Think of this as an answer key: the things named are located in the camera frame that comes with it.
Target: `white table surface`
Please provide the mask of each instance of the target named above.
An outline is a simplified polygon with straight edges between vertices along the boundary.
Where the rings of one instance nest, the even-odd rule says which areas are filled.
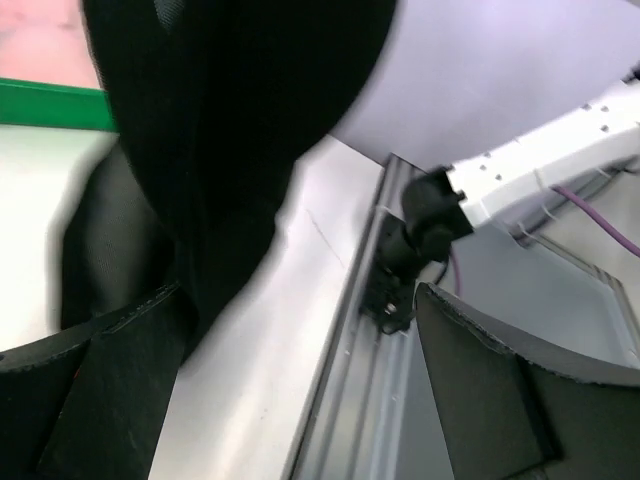
[[[0,126],[0,351],[54,331],[56,219],[109,141]],[[151,480],[287,473],[380,173],[331,138],[299,163],[281,240],[179,374]]]

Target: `black clamp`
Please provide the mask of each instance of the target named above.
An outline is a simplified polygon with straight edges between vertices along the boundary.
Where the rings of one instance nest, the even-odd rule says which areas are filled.
[[[460,208],[466,197],[453,191],[449,170],[438,167],[409,183],[402,194],[404,221],[391,214],[383,221],[362,310],[384,333],[409,328],[420,272],[446,261],[452,242],[473,232]]]

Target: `gray panel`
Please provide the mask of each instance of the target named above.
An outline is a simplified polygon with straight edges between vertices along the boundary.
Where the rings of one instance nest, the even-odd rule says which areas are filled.
[[[636,346],[616,294],[600,279],[542,245],[522,248],[492,225],[455,250],[462,299],[474,308],[570,350],[640,366],[628,354]]]
[[[453,480],[444,433],[422,354],[418,330],[411,326],[411,370],[407,384],[396,480]]]

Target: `black fabric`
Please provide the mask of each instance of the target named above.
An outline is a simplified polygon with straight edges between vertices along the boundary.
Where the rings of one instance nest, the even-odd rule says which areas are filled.
[[[131,303],[125,309],[96,317],[57,335],[3,352],[0,361],[0,478],[20,478],[22,474],[35,474],[42,452],[45,448],[51,448],[50,435],[61,428],[58,422],[66,422],[68,416],[75,418],[79,412],[90,412],[94,421],[109,415],[131,419],[133,415],[134,418],[127,424],[127,428],[134,438],[138,438],[143,427],[155,427],[159,433],[175,371],[186,345],[188,332],[184,329],[193,323],[190,321],[190,317],[193,316],[190,308],[180,289],[176,286],[165,287],[143,297],[139,302]],[[137,322],[147,325],[147,339],[131,335],[141,328]],[[97,345],[114,341],[118,344],[130,344],[133,341],[133,348],[131,351],[122,348],[110,349],[107,358],[103,358],[103,362],[96,367],[89,362],[85,363],[87,358],[90,360],[95,357],[95,353],[86,354],[87,351],[92,351],[91,345],[94,341]],[[172,359],[175,364],[173,371],[165,368],[166,363],[156,362],[155,359],[149,362],[145,357],[149,352],[147,342],[158,341],[164,342],[165,346],[160,353]],[[155,394],[145,395],[144,398],[144,410],[147,415],[137,415],[140,413],[139,410],[134,415],[133,409],[130,408],[136,406],[134,400],[140,401],[140,395],[149,392],[142,389],[144,381],[136,382],[132,386],[129,377],[124,374],[126,369],[123,370],[123,364],[156,385]],[[80,376],[77,377],[80,380],[79,384],[74,381],[79,370],[83,372],[83,378],[93,376],[94,382],[103,383],[107,382],[106,373],[115,371],[122,386],[129,389],[126,395],[118,389],[111,389],[105,393],[93,385],[83,396],[78,408],[70,411],[67,408],[69,399],[78,398],[74,392],[82,388],[85,382]],[[169,378],[173,375],[173,378],[170,378],[169,384],[163,384],[162,379],[167,375]],[[118,393],[119,398],[114,400],[112,395]],[[60,415],[61,409],[65,413],[63,416]],[[156,411],[162,412],[160,418],[159,414],[148,415]],[[78,456],[67,462],[65,465],[68,469],[53,472],[56,474],[51,478],[78,478],[68,473],[75,471],[78,462],[95,459],[96,454],[99,459],[110,458],[118,468],[123,468],[121,465],[126,466],[131,461],[129,455],[135,458],[135,451],[123,451],[122,442],[126,441],[127,446],[129,442],[126,436],[110,435],[112,430],[108,428],[94,428],[87,432],[81,427],[83,426],[76,425],[64,438],[68,444],[75,442],[77,446],[80,442],[85,446],[82,458]],[[153,435],[143,437],[145,438],[141,444],[151,442],[155,446]],[[105,451],[112,455],[105,456]],[[63,457],[64,455],[56,455],[57,459]],[[96,473],[80,478],[100,477]]]
[[[550,344],[435,286],[420,286],[416,300],[457,480],[638,478],[640,371]],[[503,396],[516,388],[521,396]],[[523,410],[533,412],[529,439],[505,436],[518,425],[526,433]],[[543,462],[531,455],[541,438],[551,448]]]
[[[184,293],[166,287],[93,338],[38,471],[60,478],[148,477],[189,333]]]
[[[364,86],[395,0],[188,0],[169,26],[153,0],[83,3],[123,151],[198,308],[192,350],[269,249],[296,159]]]
[[[119,143],[91,170],[63,234],[63,329],[123,308],[159,288],[173,263],[173,243]]]

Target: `white surface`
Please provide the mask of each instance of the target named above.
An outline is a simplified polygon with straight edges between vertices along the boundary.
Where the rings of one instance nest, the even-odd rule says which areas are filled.
[[[54,216],[111,135],[0,125],[0,351],[52,333]]]
[[[623,0],[400,0],[382,61],[336,136],[421,168],[495,148],[600,95],[640,60]]]
[[[509,207],[589,170],[640,154],[640,83],[604,95],[448,172],[469,222],[478,227]]]
[[[105,141],[0,127],[0,351],[52,333],[54,213]],[[380,172],[330,138],[299,163],[279,240],[178,377],[151,480],[286,472]]]
[[[151,480],[286,471],[380,171],[335,140],[299,165],[284,238],[178,378]]]

